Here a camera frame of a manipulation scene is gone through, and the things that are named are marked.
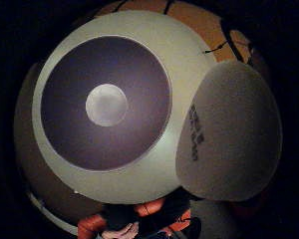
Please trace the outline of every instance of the black background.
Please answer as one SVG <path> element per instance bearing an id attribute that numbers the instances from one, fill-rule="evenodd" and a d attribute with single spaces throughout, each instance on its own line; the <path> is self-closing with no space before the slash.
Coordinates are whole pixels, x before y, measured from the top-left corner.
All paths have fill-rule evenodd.
<path id="1" fill-rule="evenodd" d="M 13 114 L 22 79 L 71 31 L 76 19 L 112 1 L 0 1 L 0 238 L 72 238 L 47 222 L 24 193 L 14 163 Z M 274 74 L 284 144 L 266 207 L 243 238 L 299 238 L 299 0 L 188 1 L 236 26 Z"/>

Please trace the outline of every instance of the oval ear panel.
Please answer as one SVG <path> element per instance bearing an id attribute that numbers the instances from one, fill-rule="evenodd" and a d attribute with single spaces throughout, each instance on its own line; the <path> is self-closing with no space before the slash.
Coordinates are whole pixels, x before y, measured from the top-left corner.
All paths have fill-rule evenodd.
<path id="1" fill-rule="evenodd" d="M 181 185 L 212 200 L 245 200 L 261 191 L 280 157 L 275 100 L 251 67 L 226 61 L 204 77 L 183 126 L 176 156 Z"/>

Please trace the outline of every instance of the white circular pupil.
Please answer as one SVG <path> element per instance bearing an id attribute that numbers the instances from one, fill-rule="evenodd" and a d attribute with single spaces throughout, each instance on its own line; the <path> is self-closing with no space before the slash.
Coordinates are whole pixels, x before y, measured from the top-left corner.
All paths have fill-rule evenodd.
<path id="1" fill-rule="evenodd" d="M 128 110 L 124 92 L 111 84 L 99 85 L 91 90 L 86 101 L 89 119 L 100 126 L 113 126 L 121 122 Z"/>

